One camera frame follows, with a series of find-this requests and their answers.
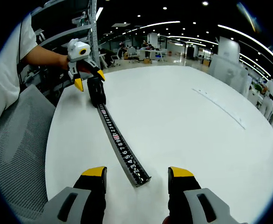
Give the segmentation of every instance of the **measuring tape blade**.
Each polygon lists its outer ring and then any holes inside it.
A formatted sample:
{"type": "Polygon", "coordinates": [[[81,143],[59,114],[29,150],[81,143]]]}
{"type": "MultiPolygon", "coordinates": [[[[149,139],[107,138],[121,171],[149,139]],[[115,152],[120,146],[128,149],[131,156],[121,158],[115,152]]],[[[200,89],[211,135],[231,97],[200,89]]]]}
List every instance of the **measuring tape blade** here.
{"type": "Polygon", "coordinates": [[[104,128],[108,134],[109,141],[131,184],[139,187],[147,183],[151,177],[148,176],[140,162],[133,154],[129,145],[115,125],[105,105],[99,104],[97,109],[104,128]]]}

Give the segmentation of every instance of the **ceiling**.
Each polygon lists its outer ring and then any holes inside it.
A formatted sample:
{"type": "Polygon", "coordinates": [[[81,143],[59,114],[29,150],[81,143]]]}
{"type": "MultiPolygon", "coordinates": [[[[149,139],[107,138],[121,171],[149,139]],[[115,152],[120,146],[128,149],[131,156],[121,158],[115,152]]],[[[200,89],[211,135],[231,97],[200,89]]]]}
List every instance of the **ceiling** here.
{"type": "MultiPolygon", "coordinates": [[[[261,65],[273,78],[273,56],[270,53],[247,37],[218,27],[218,24],[220,24],[241,31],[273,50],[273,4],[241,1],[251,16],[256,17],[259,29],[254,32],[252,25],[238,10],[238,1],[208,0],[208,6],[203,6],[201,2],[201,0],[97,0],[97,9],[103,7],[102,13],[97,20],[98,40],[99,42],[105,42],[140,26],[159,22],[180,21],[180,23],[143,28],[125,35],[136,35],[137,33],[137,35],[146,36],[155,30],[156,33],[161,35],[169,36],[170,33],[170,35],[182,36],[183,34],[187,37],[200,38],[211,42],[216,42],[216,38],[219,39],[220,36],[233,37],[234,41],[239,43],[241,53],[261,65]],[[118,27],[118,29],[112,27],[115,23],[124,22],[130,25],[118,27]]],[[[213,48],[212,51],[217,52],[216,46],[214,48],[211,43],[205,42],[204,44],[206,44],[206,48],[213,48]]],[[[242,59],[250,65],[254,65],[250,60],[244,57],[242,59]]]]}

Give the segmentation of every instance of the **round white table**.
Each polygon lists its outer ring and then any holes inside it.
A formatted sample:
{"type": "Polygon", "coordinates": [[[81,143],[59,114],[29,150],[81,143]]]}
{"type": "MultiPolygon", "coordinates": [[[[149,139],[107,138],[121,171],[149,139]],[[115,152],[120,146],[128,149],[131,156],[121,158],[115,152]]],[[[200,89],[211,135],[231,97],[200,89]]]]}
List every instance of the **round white table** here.
{"type": "Polygon", "coordinates": [[[151,66],[106,74],[107,108],[151,181],[134,188],[85,92],[66,88],[47,143],[50,200],[73,187],[88,168],[107,166],[105,224],[158,224],[168,216],[167,168],[194,173],[230,206],[238,222],[253,223],[273,197],[273,129],[242,95],[210,75],[183,66],[151,66]],[[193,89],[233,111],[245,128],[193,89]]]}

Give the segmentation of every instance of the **person's hand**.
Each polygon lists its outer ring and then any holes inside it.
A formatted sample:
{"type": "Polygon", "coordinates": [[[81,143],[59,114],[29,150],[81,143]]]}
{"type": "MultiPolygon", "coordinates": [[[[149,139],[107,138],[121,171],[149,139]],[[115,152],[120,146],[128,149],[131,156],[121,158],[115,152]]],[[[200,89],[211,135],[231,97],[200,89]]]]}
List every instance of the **person's hand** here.
{"type": "MultiPolygon", "coordinates": [[[[60,57],[60,67],[64,70],[68,70],[68,57],[67,55],[61,55],[60,57]]],[[[76,62],[77,70],[90,73],[90,71],[85,67],[84,63],[82,61],[77,61],[76,62]]]]}

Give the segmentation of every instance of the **white shirt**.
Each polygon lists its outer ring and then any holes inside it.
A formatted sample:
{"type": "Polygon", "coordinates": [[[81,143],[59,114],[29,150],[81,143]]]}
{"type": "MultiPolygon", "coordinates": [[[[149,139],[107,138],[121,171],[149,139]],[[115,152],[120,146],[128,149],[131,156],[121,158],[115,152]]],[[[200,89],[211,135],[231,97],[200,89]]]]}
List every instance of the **white shirt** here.
{"type": "Polygon", "coordinates": [[[273,96],[273,80],[268,80],[266,86],[268,88],[267,94],[270,93],[273,96]]]}
{"type": "MultiPolygon", "coordinates": [[[[19,96],[20,87],[17,75],[20,24],[14,29],[0,52],[0,116],[19,96]]],[[[22,21],[20,59],[35,46],[36,35],[31,26],[31,16],[22,21]]]]}

